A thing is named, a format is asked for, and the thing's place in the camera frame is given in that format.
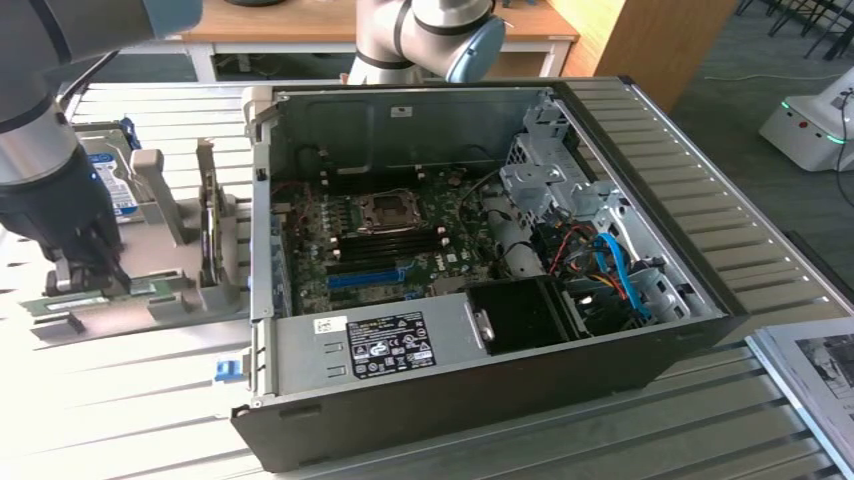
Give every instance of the motherboard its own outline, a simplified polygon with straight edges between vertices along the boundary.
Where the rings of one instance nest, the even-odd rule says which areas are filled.
[[[499,276],[495,241],[462,168],[281,182],[280,222],[294,315],[437,296]]]

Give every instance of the cable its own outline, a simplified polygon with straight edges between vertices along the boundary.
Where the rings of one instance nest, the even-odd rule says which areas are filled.
[[[507,256],[507,254],[509,253],[509,251],[511,251],[516,246],[519,246],[519,245],[524,245],[525,247],[528,247],[528,248],[531,249],[531,251],[532,251],[533,253],[536,253],[536,250],[533,250],[533,245],[531,245],[531,242],[525,242],[525,241],[521,241],[521,242],[513,242],[513,243],[511,243],[511,244],[509,244],[509,246],[504,249],[504,253],[501,253],[501,254],[500,254],[500,256],[495,259],[495,262],[500,262],[500,261],[504,259],[504,257]]]
[[[551,261],[551,266],[548,267],[548,275],[551,275],[555,271],[555,267],[557,266],[557,259],[560,258],[560,254],[563,253],[563,249],[565,248],[565,242],[569,240],[572,236],[573,229],[569,228],[569,231],[565,232],[563,236],[563,241],[560,242],[560,248],[557,248],[557,254],[555,255],[553,260]]]
[[[101,59],[94,62],[94,65],[92,65],[89,69],[82,72],[82,75],[80,75],[77,79],[70,82],[70,85],[65,89],[65,92],[58,97],[58,108],[61,110],[65,110],[65,108],[68,107],[68,103],[70,103],[70,98],[74,96],[74,93],[77,93],[77,90],[80,90],[80,88],[82,88],[82,86],[89,83],[89,80],[92,80],[94,74],[100,72],[101,68],[104,68],[104,65],[106,65],[113,58],[116,58],[116,55],[118,55],[118,50],[104,55]]]
[[[616,276],[619,278],[620,283],[623,284],[623,290],[625,290],[625,295],[628,296],[628,301],[631,302],[631,306],[633,307],[635,310],[637,310],[637,312],[640,312],[640,314],[644,317],[649,318],[652,314],[649,313],[648,308],[645,308],[645,305],[643,305],[643,303],[640,302],[640,298],[637,297],[637,292],[635,291],[635,287],[631,285],[631,282],[628,281],[628,273],[625,272],[625,265],[623,263],[623,252],[619,249],[619,243],[616,243],[616,239],[609,233],[600,233],[596,238],[600,238],[601,240],[604,240],[604,242],[608,245],[608,248],[611,249],[611,255],[613,256],[613,263],[616,264]],[[596,253],[596,257],[599,255],[601,255],[601,257],[604,258],[604,255],[601,253]]]
[[[276,193],[278,193],[278,190],[281,190],[284,187],[289,187],[293,185],[300,185],[300,182],[297,182],[296,180],[288,180],[285,182],[281,182],[269,191],[269,196],[272,197]]]
[[[504,162],[503,158],[492,158],[492,155],[485,150],[482,145],[477,145],[476,143],[466,143],[465,145],[461,146],[460,150],[462,152],[466,151],[466,150],[476,150],[482,154],[482,156],[484,156],[482,160],[488,160],[489,162],[499,162],[499,163]]]
[[[482,211],[482,215],[486,217],[486,219],[489,218],[489,213],[497,213],[497,216],[501,217],[501,220],[504,220],[505,222],[512,221],[512,217],[509,216],[509,214],[507,212],[501,212],[497,208],[489,208],[488,210]]]
[[[839,115],[841,116],[841,147],[839,147],[839,157],[836,158],[836,188],[839,189],[841,198],[844,198],[844,201],[851,207],[854,207],[854,201],[851,201],[851,198],[848,197],[848,194],[845,193],[844,188],[841,187],[841,172],[839,171],[839,169],[841,168],[841,157],[844,156],[844,146],[848,144],[848,128],[847,128],[847,122],[844,121],[844,107],[848,104],[848,98],[851,98],[852,94],[854,94],[854,91],[851,90],[848,90],[847,92],[841,92],[841,106],[839,107]]]
[[[474,184],[472,185],[472,187],[468,189],[468,191],[465,191],[465,193],[462,194],[462,196],[458,199],[458,204],[456,205],[456,220],[458,221],[460,226],[462,227],[462,233],[465,234],[465,236],[468,237],[468,239],[476,244],[476,238],[470,235],[470,232],[468,231],[468,226],[465,225],[465,222],[462,221],[462,204],[465,203],[465,199],[470,196],[472,193],[474,193],[474,190],[477,190],[477,188],[480,188],[480,186],[489,180],[489,178],[492,178],[492,175],[496,175],[497,172],[500,172],[500,168],[490,171],[489,173],[486,173],[482,178],[480,180],[477,180],[474,182]],[[477,249],[474,249],[474,256],[478,258],[480,254],[477,253]]]
[[[619,282],[613,279],[613,277],[597,273],[593,273],[587,277],[611,287],[616,291],[616,295],[619,296],[620,300],[625,300],[625,291],[621,289]]]
[[[703,80],[715,80],[717,82],[740,82],[743,80],[752,80],[753,78],[776,78],[779,80],[827,80],[829,78],[837,78],[844,73],[836,73],[833,75],[825,75],[823,77],[788,77],[785,75],[768,75],[764,73],[756,73],[753,75],[745,75],[743,77],[703,77]]]

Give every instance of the metal rack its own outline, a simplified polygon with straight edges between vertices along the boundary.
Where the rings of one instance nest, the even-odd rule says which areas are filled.
[[[616,78],[569,84],[753,313],[751,320],[643,391],[277,478],[840,478],[740,339],[760,325],[848,316],[854,308],[640,90]],[[93,85],[74,100],[70,118],[133,118],[142,145],[164,151],[176,198],[197,193],[186,148],[194,149],[198,136],[213,137],[225,193],[248,199],[241,90],[230,84]],[[250,231],[241,218],[240,281]],[[30,244],[6,239],[0,252],[25,253]],[[35,259],[35,253],[26,254]],[[0,268],[0,288],[23,295],[11,268],[26,267]],[[25,270],[17,272],[19,279]],[[162,326],[31,353],[27,336],[5,321],[0,339],[27,365],[6,378],[6,385],[26,385],[25,394],[6,400],[14,415],[3,430],[14,438],[0,434],[2,457],[29,453],[9,460],[11,478],[18,471],[22,478],[58,472],[86,478],[270,478],[224,417],[234,392],[209,384],[216,358],[249,343],[244,321]]]

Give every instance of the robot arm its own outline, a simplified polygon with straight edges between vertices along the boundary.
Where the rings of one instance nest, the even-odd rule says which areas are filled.
[[[46,294],[126,291],[109,193],[41,73],[192,27],[201,0],[30,0],[0,5],[0,223],[55,262]]]
[[[349,83],[485,74],[504,40],[492,0],[358,0]],[[190,28],[201,0],[29,0],[0,6],[0,223],[55,263],[49,296],[126,292],[109,193],[41,73]]]
[[[482,78],[504,42],[492,0],[356,3],[356,60],[346,83],[417,83],[418,67],[452,83]]]

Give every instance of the power supply label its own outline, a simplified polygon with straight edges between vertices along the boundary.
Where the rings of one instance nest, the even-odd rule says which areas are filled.
[[[349,322],[346,338],[356,378],[373,378],[436,364],[421,312]]]

